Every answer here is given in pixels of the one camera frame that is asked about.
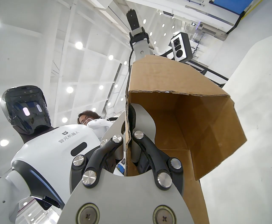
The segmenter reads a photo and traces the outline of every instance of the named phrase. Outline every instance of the gray metal plate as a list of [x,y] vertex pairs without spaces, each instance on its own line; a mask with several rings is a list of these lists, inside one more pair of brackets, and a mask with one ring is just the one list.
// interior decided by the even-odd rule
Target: gray metal plate
[[[136,124],[133,132],[142,131],[150,140],[155,143],[156,125],[150,114],[140,105],[131,104],[136,113]],[[131,142],[131,161],[136,163],[139,161],[141,154],[140,146],[133,140]]]
[[153,224],[153,212],[159,205],[170,207],[177,223],[194,224],[191,214],[172,185],[167,191],[157,188],[152,171],[138,176],[121,177],[102,169],[96,187],[88,189],[80,182],[65,205],[58,224],[75,224],[76,214],[86,203],[95,204],[99,223]]
[[[101,140],[107,139],[110,140],[114,135],[121,135],[121,128],[122,125],[125,121],[125,112],[123,112],[117,119],[116,121],[112,124],[112,126],[106,131],[104,136],[102,137]],[[120,146],[118,149],[116,149],[115,153],[115,158],[120,160],[124,157],[124,151],[123,151],[123,146]]]

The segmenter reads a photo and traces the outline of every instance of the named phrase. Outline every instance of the robot face screen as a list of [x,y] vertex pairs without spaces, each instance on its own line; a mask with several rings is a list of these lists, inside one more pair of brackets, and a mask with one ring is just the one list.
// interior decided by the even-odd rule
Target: robot face screen
[[37,86],[8,89],[2,96],[1,107],[19,133],[31,135],[51,127],[44,95]]

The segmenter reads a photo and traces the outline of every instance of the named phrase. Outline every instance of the metal bolt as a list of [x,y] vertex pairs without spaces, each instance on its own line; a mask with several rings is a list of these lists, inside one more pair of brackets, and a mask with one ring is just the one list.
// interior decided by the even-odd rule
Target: metal bolt
[[136,131],[134,132],[134,136],[137,139],[142,139],[144,137],[144,133],[142,131]]
[[162,187],[168,188],[172,185],[172,178],[168,173],[161,172],[158,175],[158,182]]
[[82,206],[77,214],[78,224],[97,224],[99,222],[99,210],[94,204]]
[[172,211],[171,208],[169,208],[166,205],[160,205],[156,207],[156,209],[153,212],[153,223],[154,224],[176,224],[177,219]]
[[164,224],[164,223],[173,224],[173,217],[168,210],[161,209],[156,213],[156,223],[157,224]]
[[175,169],[181,168],[181,162],[177,158],[171,159],[170,163],[171,163],[171,166]]
[[84,162],[84,156],[83,155],[78,155],[73,160],[73,164],[75,166],[80,166],[80,165],[83,164],[83,162]]
[[103,139],[102,141],[101,141],[101,143],[100,143],[100,146],[102,147],[102,146],[104,146],[106,143],[107,143],[107,139]]
[[85,186],[90,186],[96,181],[96,172],[88,170],[83,174],[82,182]]
[[121,135],[114,135],[114,136],[112,137],[112,140],[113,140],[115,143],[121,142],[122,139],[123,139],[123,138],[122,138]]

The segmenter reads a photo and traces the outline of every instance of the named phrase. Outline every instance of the corrugated cardboard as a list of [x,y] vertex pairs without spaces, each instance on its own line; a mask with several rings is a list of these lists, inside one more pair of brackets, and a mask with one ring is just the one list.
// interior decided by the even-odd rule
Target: corrugated cardboard
[[230,96],[189,65],[151,55],[134,62],[126,95],[126,173],[134,176],[138,172],[128,148],[129,103],[142,105],[153,118],[156,146],[181,160],[183,199],[195,224],[208,224],[197,180],[246,142]]

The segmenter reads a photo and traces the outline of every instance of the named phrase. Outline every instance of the white wall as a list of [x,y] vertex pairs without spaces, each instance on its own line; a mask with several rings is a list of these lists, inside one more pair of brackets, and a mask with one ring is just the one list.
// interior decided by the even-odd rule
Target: white wall
[[272,1],[263,0],[229,34],[214,57],[214,60],[210,64],[207,64],[209,68],[229,78],[248,50],[256,42],[272,35],[271,12]]
[[247,142],[201,179],[210,224],[272,223],[271,43],[256,43],[224,87]]

